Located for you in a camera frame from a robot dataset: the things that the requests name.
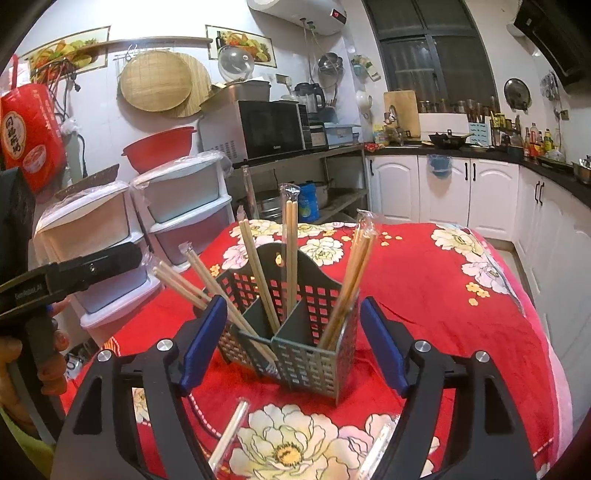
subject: pink tablecloth edge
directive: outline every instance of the pink tablecloth edge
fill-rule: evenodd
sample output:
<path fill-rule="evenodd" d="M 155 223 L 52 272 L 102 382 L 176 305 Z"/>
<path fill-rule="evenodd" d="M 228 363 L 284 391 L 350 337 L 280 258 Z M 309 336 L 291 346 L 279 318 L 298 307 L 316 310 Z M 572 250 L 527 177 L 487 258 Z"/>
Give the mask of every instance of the pink tablecloth edge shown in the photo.
<path fill-rule="evenodd" d="M 495 261 L 503 269 L 507 280 L 511 284 L 511 287 L 513 287 L 515 294 L 523 306 L 525 318 L 529 321 L 534 333 L 538 336 L 542 345 L 546 345 L 548 348 L 548 361 L 550 371 L 552 373 L 551 380 L 554 384 L 554 390 L 556 392 L 556 407 L 558 410 L 558 432 L 556 432 L 556 430 L 554 432 L 554 440 L 551 446 L 552 455 L 550 456 L 550 458 L 553 459 L 551 464 L 554 464 L 573 439 L 573 405 L 570 397 L 569 384 L 566 380 L 566 374 L 564 373 L 564 369 L 562 368 L 562 364 L 558 360 L 556 353 L 554 353 L 552 345 L 548 341 L 548 337 L 546 337 L 546 334 L 544 333 L 540 317 L 538 317 L 538 313 L 535 311 L 534 305 L 532 304 L 528 294 L 523 289 L 521 282 L 515 278 L 513 272 L 509 267 L 507 267 L 505 261 L 502 259 L 496 249 L 493 248 L 492 245 L 489 245 L 486 240 L 478 235 L 478 233 L 473 233 L 476 234 L 476 237 L 481 241 L 481 243 L 483 243 L 483 245 L 486 245 L 488 251 L 492 254 Z"/>

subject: red bag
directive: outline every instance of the red bag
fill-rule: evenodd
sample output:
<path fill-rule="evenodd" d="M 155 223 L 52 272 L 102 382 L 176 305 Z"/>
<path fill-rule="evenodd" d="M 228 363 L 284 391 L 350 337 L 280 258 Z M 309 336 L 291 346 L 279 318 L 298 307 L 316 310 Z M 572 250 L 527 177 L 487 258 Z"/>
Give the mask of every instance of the red bag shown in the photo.
<path fill-rule="evenodd" d="M 47 85 L 15 88 L 16 55 L 12 62 L 12 90 L 0 99 L 4 163 L 6 168 L 22 167 L 31 190 L 38 193 L 64 168 L 66 151 Z"/>

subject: black countertop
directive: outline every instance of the black countertop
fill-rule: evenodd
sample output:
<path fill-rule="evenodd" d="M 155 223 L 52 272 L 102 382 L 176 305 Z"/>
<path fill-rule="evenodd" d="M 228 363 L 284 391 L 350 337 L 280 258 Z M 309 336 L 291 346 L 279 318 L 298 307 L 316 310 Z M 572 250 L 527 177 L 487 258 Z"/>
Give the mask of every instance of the black countertop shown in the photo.
<path fill-rule="evenodd" d="M 528 168 L 543 177 L 552 180 L 560 185 L 565 190 L 568 190 L 575 198 L 591 208 L 591 186 L 587 186 L 579 182 L 572 173 L 552 170 L 542 165 L 532 163 L 527 160 L 516 160 L 511 158 L 505 152 L 487 151 L 477 152 L 466 147 L 460 150 L 442 150 L 433 147 L 386 147 L 375 153 L 367 153 L 367 156 L 372 155 L 449 155 L 456 158 L 482 158 L 484 160 L 498 160 L 507 163 L 515 163 Z"/>

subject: microwave door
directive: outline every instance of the microwave door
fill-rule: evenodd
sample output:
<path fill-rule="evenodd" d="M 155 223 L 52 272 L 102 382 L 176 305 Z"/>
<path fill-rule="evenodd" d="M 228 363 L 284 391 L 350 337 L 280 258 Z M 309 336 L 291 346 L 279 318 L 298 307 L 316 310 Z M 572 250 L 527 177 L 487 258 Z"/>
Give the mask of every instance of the microwave door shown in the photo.
<path fill-rule="evenodd" d="M 297 105 L 240 102 L 248 158 L 261 158 L 304 149 Z"/>

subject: gray plastic basket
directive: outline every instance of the gray plastic basket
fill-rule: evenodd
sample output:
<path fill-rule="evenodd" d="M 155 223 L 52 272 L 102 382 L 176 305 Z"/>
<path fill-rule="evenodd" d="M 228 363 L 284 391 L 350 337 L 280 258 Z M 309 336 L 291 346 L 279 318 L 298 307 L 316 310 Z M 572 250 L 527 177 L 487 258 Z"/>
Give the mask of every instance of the gray plastic basket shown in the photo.
<path fill-rule="evenodd" d="M 261 245 L 257 251 L 281 318 L 281 268 L 275 262 L 281 244 Z M 326 395 L 338 403 L 355 353 L 357 302 L 343 322 L 335 351 L 322 350 L 316 345 L 339 295 L 340 283 L 327 277 L 314 261 L 298 251 L 298 303 L 273 335 L 250 264 L 225 271 L 217 281 L 260 335 L 254 338 L 228 321 L 218 343 L 225 361 L 252 368 L 259 375 L 287 384 L 290 389 Z M 277 369 L 269 365 L 252 342 L 263 343 L 273 350 L 278 358 Z"/>

